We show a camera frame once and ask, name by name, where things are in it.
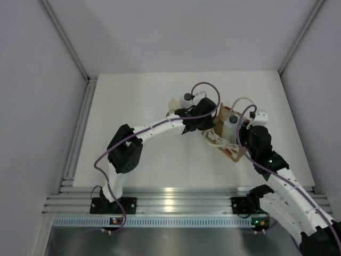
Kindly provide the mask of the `green pump bottle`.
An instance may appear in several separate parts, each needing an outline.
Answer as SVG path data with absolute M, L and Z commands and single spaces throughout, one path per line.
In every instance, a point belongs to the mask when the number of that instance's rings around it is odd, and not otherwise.
M 172 98 L 168 103 L 168 112 L 166 114 L 166 117 L 175 113 L 178 110 L 179 106 L 180 106 L 179 102 L 175 98 Z

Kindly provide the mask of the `patterned canvas bag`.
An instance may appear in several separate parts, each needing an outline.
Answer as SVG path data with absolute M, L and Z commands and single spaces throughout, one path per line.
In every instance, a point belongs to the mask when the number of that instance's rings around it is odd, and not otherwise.
M 254 101 L 248 97 L 239 97 L 237 98 L 231 107 L 220 104 L 220 109 L 218 115 L 214 117 L 215 126 L 209 130 L 204 130 L 201 135 L 205 139 L 205 143 L 209 146 L 219 149 L 221 152 L 226 154 L 231 160 L 234 162 L 238 162 L 238 160 L 243 156 L 240 147 L 238 146 L 238 142 L 232 144 L 230 141 L 222 138 L 222 129 L 224 121 L 229 118 L 231 115 L 237 115 L 240 119 L 241 113 L 237 112 L 235 109 L 237 103 L 241 100 L 247 100 L 251 104 L 254 104 Z

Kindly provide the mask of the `white bottle black cap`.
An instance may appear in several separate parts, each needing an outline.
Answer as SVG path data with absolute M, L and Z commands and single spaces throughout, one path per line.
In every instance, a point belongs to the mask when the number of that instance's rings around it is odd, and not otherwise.
M 185 93 L 179 98 L 179 108 L 189 109 L 193 106 L 193 95 L 191 93 Z
M 223 123 L 222 138 L 235 144 L 237 141 L 237 125 L 239 117 L 231 115 Z

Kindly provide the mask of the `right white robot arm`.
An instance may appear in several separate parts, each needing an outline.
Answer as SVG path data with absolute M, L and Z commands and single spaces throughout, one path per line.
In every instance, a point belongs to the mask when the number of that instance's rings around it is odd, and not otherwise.
M 340 222 L 316 203 L 272 149 L 267 128 L 239 124 L 237 142 L 266 181 L 247 195 L 249 208 L 273 216 L 290 233 L 301 255 L 340 255 Z

